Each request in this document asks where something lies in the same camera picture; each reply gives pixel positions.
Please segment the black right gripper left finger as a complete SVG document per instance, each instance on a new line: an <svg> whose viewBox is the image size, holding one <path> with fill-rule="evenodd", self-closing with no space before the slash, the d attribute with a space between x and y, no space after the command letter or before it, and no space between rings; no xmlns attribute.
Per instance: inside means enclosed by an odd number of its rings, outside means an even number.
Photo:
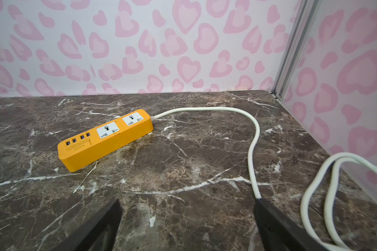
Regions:
<svg viewBox="0 0 377 251"><path fill-rule="evenodd" d="M111 200L53 250L112 251L122 215L119 200Z"/></svg>

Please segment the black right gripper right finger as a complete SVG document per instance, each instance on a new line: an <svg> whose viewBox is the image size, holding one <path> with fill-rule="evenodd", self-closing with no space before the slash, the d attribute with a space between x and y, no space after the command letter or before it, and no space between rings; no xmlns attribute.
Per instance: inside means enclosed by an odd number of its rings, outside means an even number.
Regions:
<svg viewBox="0 0 377 251"><path fill-rule="evenodd" d="M255 200L253 213L266 251L327 250L266 199Z"/></svg>

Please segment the orange power strip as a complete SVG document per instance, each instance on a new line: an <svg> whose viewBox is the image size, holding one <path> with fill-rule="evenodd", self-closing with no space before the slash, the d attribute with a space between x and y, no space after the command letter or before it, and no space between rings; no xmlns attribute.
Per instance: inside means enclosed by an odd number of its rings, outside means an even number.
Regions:
<svg viewBox="0 0 377 251"><path fill-rule="evenodd" d="M153 130L151 116L139 109L61 141L58 156L73 173Z"/></svg>

